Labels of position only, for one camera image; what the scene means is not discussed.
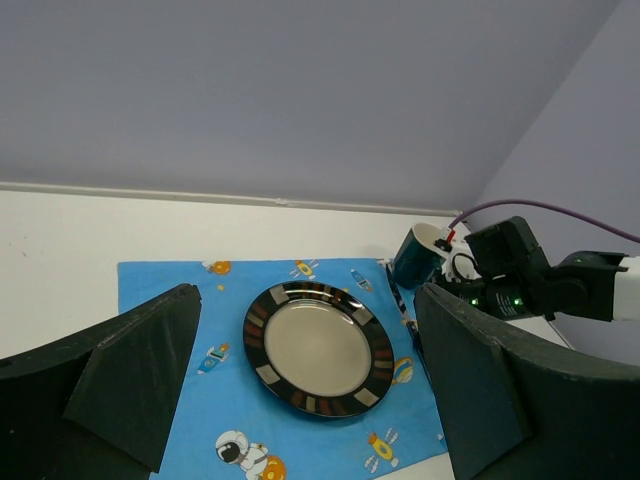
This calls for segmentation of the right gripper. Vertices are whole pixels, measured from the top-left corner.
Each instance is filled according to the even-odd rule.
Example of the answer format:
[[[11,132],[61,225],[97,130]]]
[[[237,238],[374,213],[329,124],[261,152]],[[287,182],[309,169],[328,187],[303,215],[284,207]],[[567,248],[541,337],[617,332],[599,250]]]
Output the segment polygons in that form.
[[[495,318],[529,318],[543,314],[531,290],[545,283],[551,266],[527,221],[520,216],[465,237],[478,277],[452,280],[442,273],[434,283]]]

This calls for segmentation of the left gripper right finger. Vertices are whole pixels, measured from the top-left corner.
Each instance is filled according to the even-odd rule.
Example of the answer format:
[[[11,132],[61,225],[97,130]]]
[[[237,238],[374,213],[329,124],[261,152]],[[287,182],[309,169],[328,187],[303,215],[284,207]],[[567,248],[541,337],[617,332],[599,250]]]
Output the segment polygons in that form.
[[[638,367],[554,344],[436,285],[414,305],[456,478],[638,478]]]

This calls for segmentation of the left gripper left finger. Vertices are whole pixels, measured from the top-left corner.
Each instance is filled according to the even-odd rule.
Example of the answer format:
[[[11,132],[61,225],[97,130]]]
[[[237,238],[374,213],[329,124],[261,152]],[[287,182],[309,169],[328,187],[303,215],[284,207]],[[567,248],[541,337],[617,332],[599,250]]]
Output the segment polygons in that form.
[[[178,285],[1,361],[4,479],[147,479],[159,471],[201,295]]]

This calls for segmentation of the teal mug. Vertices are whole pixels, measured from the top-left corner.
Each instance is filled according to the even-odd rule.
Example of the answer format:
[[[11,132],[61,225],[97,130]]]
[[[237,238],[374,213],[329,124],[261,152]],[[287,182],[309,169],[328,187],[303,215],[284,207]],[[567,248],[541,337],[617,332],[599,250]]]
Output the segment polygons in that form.
[[[442,267],[450,252],[440,228],[428,223],[414,224],[394,257],[394,280],[402,288],[414,290]]]

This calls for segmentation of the metal knife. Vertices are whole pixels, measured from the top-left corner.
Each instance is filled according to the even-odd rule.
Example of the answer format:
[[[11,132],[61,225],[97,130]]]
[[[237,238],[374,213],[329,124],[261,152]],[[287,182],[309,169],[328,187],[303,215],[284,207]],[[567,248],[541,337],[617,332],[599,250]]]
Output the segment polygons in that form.
[[[396,303],[396,306],[398,307],[401,317],[402,317],[402,321],[409,333],[409,336],[411,338],[412,341],[412,345],[414,350],[416,351],[416,353],[418,354],[418,357],[420,359],[421,362],[424,362],[424,353],[423,353],[423,349],[422,349],[422,345],[420,342],[420,337],[419,337],[419,332],[418,332],[418,325],[417,325],[417,321],[413,320],[410,315],[409,315],[409,311],[407,309],[407,306],[404,302],[404,299],[398,289],[398,286],[395,282],[395,279],[393,277],[393,269],[391,266],[391,261],[390,260],[384,260],[383,261],[383,267],[385,270],[385,274],[386,274],[386,278],[387,278],[387,282],[389,285],[389,288],[391,290],[392,296],[394,298],[394,301]]]

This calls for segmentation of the blue space print placemat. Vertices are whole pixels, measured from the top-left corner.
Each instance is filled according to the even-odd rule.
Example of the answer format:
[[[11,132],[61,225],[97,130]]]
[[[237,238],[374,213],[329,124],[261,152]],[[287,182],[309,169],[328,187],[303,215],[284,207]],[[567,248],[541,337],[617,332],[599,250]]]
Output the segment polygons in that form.
[[[241,323],[267,287],[296,280],[291,260],[235,261],[218,274],[209,261],[123,262],[119,308],[128,311],[182,283],[202,297],[194,341],[159,477],[239,479],[214,443],[227,430],[245,433],[279,457],[291,479],[449,479],[453,472],[435,397],[375,259],[311,260],[314,278],[370,307],[391,338],[400,366],[390,393],[372,412],[322,420],[297,412],[263,387],[241,346]]]

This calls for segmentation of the black rimmed dinner plate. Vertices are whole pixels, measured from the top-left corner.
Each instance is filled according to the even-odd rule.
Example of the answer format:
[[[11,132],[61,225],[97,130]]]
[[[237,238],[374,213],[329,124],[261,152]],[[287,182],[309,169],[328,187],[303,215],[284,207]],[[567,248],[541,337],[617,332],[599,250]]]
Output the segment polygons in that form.
[[[260,382],[310,415],[361,415],[392,385],[395,356],[382,323],[331,285],[291,281],[267,288],[248,307],[242,342]]]

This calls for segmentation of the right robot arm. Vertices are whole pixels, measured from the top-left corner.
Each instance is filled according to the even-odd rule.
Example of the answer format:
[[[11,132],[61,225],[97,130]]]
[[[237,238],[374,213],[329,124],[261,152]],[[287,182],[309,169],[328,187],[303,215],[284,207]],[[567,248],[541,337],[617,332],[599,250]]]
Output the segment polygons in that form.
[[[579,251],[549,264],[529,224],[519,216],[465,238],[478,277],[432,282],[497,319],[553,320],[557,313],[612,322],[639,319],[639,258]]]

